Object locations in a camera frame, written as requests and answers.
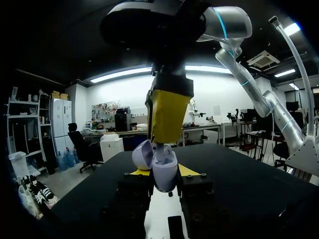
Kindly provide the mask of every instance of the shoe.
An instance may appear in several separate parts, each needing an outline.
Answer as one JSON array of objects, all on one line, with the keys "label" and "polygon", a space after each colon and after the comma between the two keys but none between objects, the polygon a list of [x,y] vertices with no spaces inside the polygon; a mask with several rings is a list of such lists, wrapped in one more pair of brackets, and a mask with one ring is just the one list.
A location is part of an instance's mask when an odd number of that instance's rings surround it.
[{"label": "shoe", "polygon": [[30,176],[30,181],[33,186],[40,190],[42,195],[45,197],[48,206],[53,206],[53,204],[58,201],[58,198],[52,193],[52,191],[45,184],[38,182],[33,175]]},{"label": "shoe", "polygon": [[35,218],[39,219],[40,211],[34,203],[30,192],[26,191],[24,187],[21,185],[18,189],[18,194],[24,208],[27,209],[27,211]]},{"label": "shoe", "polygon": [[37,207],[40,209],[41,212],[46,212],[48,210],[46,206],[46,199],[42,195],[41,191],[35,187],[34,185],[30,186],[29,192],[33,195],[34,202],[36,203]]},{"label": "shoe", "polygon": [[22,178],[22,182],[21,182],[22,185],[24,185],[24,189],[25,190],[30,190],[30,186],[31,186],[31,183],[30,183],[30,179],[29,179],[29,176],[24,176]]},{"label": "shoe", "polygon": [[22,185],[22,184],[23,184],[23,181],[22,181],[22,178],[21,178],[20,175],[18,175],[18,176],[16,177],[16,180],[17,180],[17,182],[18,182],[19,185]]}]

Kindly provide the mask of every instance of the refrigerator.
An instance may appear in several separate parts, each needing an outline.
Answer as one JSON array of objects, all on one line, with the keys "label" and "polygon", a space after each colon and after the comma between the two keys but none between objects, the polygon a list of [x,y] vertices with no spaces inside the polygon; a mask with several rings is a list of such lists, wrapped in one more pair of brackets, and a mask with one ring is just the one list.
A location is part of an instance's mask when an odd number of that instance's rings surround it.
[{"label": "refrigerator", "polygon": [[68,124],[72,123],[71,105],[71,101],[52,99],[51,123],[56,155],[58,155],[59,151],[63,154],[66,151],[66,147],[72,151],[74,149],[74,145],[68,135]]}]

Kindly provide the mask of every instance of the black office chair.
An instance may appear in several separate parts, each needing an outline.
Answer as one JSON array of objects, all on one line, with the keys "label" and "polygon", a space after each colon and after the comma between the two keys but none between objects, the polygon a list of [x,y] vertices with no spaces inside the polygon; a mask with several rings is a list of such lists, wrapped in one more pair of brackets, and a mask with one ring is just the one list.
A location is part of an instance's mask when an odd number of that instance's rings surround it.
[{"label": "black office chair", "polygon": [[69,132],[68,135],[74,144],[76,149],[76,153],[78,155],[79,160],[83,161],[83,167],[80,168],[80,173],[82,173],[82,169],[91,166],[92,170],[94,171],[93,164],[103,164],[102,152],[100,149],[100,144],[92,143],[88,145],[83,136],[79,131],[76,131],[77,124],[70,123],[69,124]]},{"label": "black office chair", "polygon": [[[297,102],[286,102],[286,108],[290,112],[291,116],[295,119],[299,127],[302,129],[304,127],[304,118],[303,113],[295,112],[299,108],[298,101]],[[286,159],[289,158],[289,148],[287,143],[279,143],[274,147],[274,154],[279,156],[280,159],[275,160],[276,168],[284,167],[284,171],[287,171],[287,165],[285,164]]]}]

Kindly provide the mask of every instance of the storage box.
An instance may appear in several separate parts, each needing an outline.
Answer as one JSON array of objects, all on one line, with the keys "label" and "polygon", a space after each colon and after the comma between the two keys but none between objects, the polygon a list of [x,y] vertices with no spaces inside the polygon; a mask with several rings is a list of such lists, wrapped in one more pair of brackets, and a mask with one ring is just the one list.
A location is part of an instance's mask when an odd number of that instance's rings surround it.
[{"label": "storage box", "polygon": [[28,166],[26,164],[25,153],[24,152],[16,152],[9,154],[9,160],[12,164],[14,173],[16,176],[20,175],[21,177],[25,175],[29,175]]},{"label": "storage box", "polygon": [[123,138],[117,138],[113,141],[101,141],[100,146],[103,162],[108,161],[114,155],[124,151]]}]

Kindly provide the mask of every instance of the black table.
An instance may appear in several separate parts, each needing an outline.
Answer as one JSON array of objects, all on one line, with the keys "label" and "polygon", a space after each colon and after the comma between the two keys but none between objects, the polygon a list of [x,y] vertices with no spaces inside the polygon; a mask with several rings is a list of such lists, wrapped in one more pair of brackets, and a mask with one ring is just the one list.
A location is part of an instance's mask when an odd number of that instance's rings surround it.
[{"label": "black table", "polygon": [[[221,145],[199,144],[174,151],[179,163],[209,175],[217,203],[238,217],[278,214],[287,204],[317,190],[313,184]],[[83,217],[97,223],[100,209],[108,205],[117,189],[117,181],[123,173],[136,170],[131,155],[131,151],[115,155],[65,195],[52,212],[64,223]]]}]

